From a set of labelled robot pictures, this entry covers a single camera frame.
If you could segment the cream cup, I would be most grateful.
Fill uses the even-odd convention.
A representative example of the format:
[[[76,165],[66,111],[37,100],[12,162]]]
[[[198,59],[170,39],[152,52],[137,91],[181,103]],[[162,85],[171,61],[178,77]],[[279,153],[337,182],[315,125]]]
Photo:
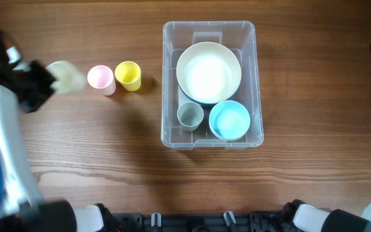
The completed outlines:
[[[69,61],[56,61],[49,64],[46,70],[55,77],[51,87],[56,94],[79,92],[87,85],[86,77]]]

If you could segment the pink cup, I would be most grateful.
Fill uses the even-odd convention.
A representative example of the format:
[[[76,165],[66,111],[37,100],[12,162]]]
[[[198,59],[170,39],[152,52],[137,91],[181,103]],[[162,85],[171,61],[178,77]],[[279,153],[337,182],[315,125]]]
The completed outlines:
[[[88,83],[101,95],[112,95],[116,90],[114,74],[104,65],[94,66],[87,75]]]

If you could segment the yellow cup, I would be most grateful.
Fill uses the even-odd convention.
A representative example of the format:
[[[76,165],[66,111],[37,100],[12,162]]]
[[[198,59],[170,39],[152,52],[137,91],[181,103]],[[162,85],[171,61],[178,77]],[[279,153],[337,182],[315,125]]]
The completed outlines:
[[[133,61],[124,61],[115,68],[115,78],[127,91],[137,91],[141,86],[140,66]]]

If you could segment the large dark blue bowl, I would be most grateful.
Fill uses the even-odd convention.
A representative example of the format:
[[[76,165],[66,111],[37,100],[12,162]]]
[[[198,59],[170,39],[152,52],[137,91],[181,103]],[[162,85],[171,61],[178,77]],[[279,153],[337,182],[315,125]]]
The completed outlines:
[[[218,102],[214,102],[214,103],[201,102],[201,101],[198,101],[198,100],[195,100],[195,99],[191,98],[184,91],[183,91],[183,93],[188,98],[187,102],[194,102],[194,103],[197,103],[197,104],[199,104],[199,105],[201,105],[203,107],[212,107],[215,104],[218,104],[219,103],[219,101]]]

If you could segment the grey cup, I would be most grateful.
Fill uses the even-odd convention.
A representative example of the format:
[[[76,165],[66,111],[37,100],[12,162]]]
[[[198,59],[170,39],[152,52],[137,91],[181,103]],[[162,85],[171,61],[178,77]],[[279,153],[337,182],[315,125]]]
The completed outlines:
[[[204,111],[195,102],[185,102],[179,106],[176,116],[183,130],[195,131],[203,121]]]

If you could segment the light blue bowl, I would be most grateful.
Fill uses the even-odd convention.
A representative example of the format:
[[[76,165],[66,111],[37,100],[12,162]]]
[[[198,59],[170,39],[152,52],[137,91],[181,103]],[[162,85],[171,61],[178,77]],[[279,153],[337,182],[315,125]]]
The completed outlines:
[[[219,139],[234,141],[242,138],[251,125],[251,117],[244,105],[237,101],[222,101],[209,113],[209,128]]]

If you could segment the large cream bowl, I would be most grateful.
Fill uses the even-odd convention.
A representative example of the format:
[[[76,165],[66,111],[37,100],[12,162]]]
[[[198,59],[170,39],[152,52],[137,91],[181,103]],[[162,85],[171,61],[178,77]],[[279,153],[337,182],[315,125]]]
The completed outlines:
[[[214,103],[230,99],[242,82],[242,68],[230,49],[214,42],[187,48],[176,65],[178,85],[191,98]]]

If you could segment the clear plastic storage bin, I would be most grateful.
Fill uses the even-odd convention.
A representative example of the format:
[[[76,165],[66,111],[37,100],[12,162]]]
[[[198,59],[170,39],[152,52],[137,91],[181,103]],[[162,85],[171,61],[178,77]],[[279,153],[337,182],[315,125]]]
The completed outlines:
[[[162,35],[162,144],[175,150],[243,150],[260,146],[264,131],[255,26],[250,21],[169,21],[164,25]],[[238,140],[222,140],[212,133],[208,123],[211,107],[203,107],[204,119],[195,131],[180,127],[176,116],[179,107],[176,65],[187,48],[201,42],[226,46],[242,67],[242,83],[232,99],[246,107],[251,125]]]

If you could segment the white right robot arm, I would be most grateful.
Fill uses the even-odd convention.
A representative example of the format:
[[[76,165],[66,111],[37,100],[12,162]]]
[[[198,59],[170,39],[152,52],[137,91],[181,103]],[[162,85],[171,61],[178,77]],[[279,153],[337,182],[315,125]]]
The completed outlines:
[[[371,203],[359,217],[342,209],[325,211],[294,200],[284,206],[278,225],[307,232],[371,232]]]

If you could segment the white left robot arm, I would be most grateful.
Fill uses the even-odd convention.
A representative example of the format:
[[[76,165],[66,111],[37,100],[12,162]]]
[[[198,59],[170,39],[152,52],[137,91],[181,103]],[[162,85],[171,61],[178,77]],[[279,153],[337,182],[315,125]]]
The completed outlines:
[[[72,64],[26,62],[6,46],[0,30],[0,231],[122,231],[102,204],[74,208],[46,201],[28,165],[18,115],[37,111],[52,95],[82,90],[86,78]]]

